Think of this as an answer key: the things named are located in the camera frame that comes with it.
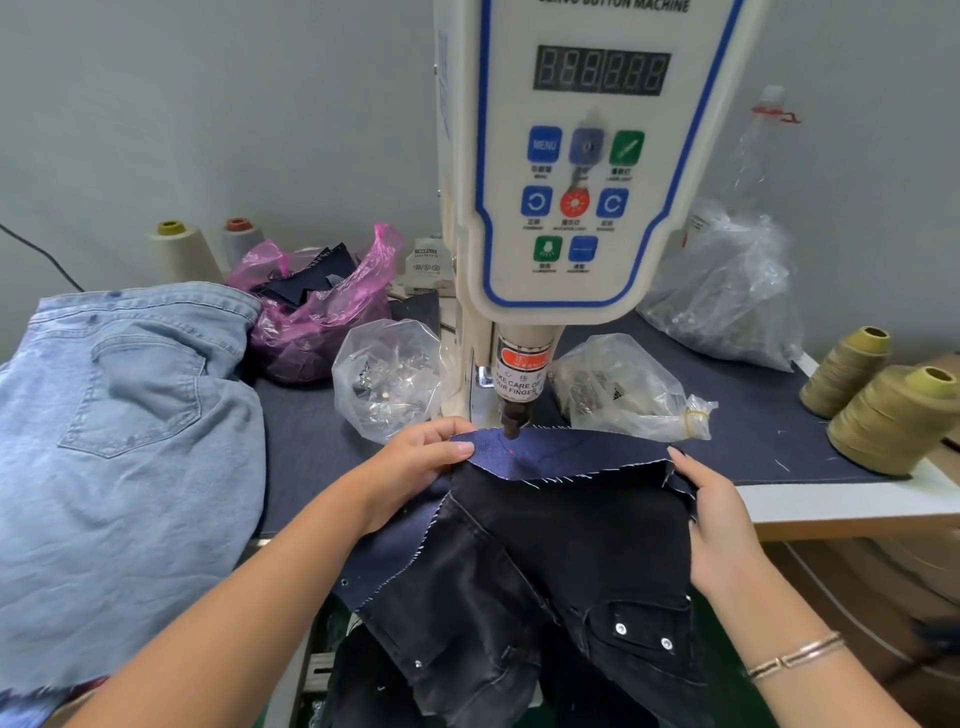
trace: denim waistband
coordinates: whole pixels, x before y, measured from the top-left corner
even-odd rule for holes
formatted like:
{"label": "denim waistband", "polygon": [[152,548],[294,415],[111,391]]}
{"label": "denim waistband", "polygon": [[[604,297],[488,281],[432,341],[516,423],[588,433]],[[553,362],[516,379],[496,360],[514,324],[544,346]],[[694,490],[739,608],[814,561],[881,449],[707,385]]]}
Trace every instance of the denim waistband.
{"label": "denim waistband", "polygon": [[41,299],[36,307],[36,313],[30,318],[30,324],[41,324],[87,311],[153,308],[174,303],[192,303],[219,308],[243,316],[251,324],[256,322],[256,318],[260,314],[260,303],[250,294],[219,283],[192,280],[186,283],[167,283],[151,288],[68,293],[63,296]]}

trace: green illumination button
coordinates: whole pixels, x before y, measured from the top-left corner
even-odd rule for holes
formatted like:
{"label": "green illumination button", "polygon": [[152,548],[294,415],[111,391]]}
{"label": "green illumination button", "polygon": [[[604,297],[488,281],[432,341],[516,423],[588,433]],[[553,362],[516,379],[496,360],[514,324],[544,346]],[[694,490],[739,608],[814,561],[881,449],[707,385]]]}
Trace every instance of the green illumination button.
{"label": "green illumination button", "polygon": [[610,149],[610,164],[614,167],[632,167],[640,160],[643,132],[617,132]]}
{"label": "green illumination button", "polygon": [[564,239],[559,235],[541,235],[534,246],[534,262],[556,263],[560,260],[560,250],[564,246]]}

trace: black cable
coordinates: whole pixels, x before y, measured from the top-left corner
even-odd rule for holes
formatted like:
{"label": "black cable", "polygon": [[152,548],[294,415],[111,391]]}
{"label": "black cable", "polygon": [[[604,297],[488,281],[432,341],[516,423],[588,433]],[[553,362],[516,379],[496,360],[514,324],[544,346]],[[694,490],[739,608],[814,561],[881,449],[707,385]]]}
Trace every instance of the black cable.
{"label": "black cable", "polygon": [[85,291],[80,287],[80,284],[77,283],[75,280],[73,280],[73,278],[70,276],[69,273],[67,273],[66,271],[63,270],[63,266],[60,265],[60,262],[59,262],[56,258],[54,258],[52,255],[50,255],[49,253],[47,253],[45,250],[43,250],[40,246],[34,245],[32,242],[30,242],[29,240],[27,240],[27,238],[23,237],[22,235],[16,234],[16,233],[13,232],[10,228],[8,228],[6,225],[3,225],[2,223],[0,223],[0,231],[5,232],[7,235],[9,235],[9,236],[10,236],[11,238],[13,238],[14,240],[23,243],[23,244],[26,245],[28,248],[30,248],[30,249],[32,249],[32,250],[35,250],[35,251],[37,251],[38,253],[40,253],[41,255],[43,255],[43,257],[45,257],[47,260],[49,260],[51,263],[54,264],[54,268],[56,268],[56,269],[60,272],[60,275],[61,275],[61,276],[63,276],[64,278],[67,279],[67,281],[70,283],[70,285],[72,285],[74,288],[76,288],[76,289],[77,289],[78,291],[80,291],[81,293],[85,293]]}

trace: bag of metal buttons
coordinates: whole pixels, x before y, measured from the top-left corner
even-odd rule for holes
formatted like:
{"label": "bag of metal buttons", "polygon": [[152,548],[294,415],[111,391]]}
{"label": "bag of metal buttons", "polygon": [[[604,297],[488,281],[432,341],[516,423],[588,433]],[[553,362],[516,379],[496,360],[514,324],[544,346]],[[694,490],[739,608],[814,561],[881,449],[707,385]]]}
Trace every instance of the bag of metal buttons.
{"label": "bag of metal buttons", "polygon": [[590,338],[550,365],[564,417],[574,429],[618,432],[663,443],[710,439],[715,401],[684,386],[632,336]]}
{"label": "bag of metal buttons", "polygon": [[376,443],[440,412],[440,339],[419,321],[373,321],[352,330],[333,363],[333,405]]}

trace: silver bracelet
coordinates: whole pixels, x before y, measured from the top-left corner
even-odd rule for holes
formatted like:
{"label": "silver bracelet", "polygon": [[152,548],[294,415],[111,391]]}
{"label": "silver bracelet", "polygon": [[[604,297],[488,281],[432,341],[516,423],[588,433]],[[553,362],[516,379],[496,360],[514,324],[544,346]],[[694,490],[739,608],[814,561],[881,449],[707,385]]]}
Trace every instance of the silver bracelet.
{"label": "silver bracelet", "polygon": [[764,677],[768,677],[775,672],[780,672],[782,669],[790,669],[799,665],[805,665],[806,663],[812,662],[818,657],[823,657],[824,655],[829,654],[834,650],[838,650],[845,645],[846,643],[844,642],[843,637],[840,636],[839,632],[831,632],[822,640],[819,640],[815,643],[810,643],[806,647],[801,647],[796,652],[793,652],[789,655],[783,655],[782,657],[775,657],[769,662],[748,669],[747,677],[749,677],[753,682],[756,682],[757,680],[762,680]]}

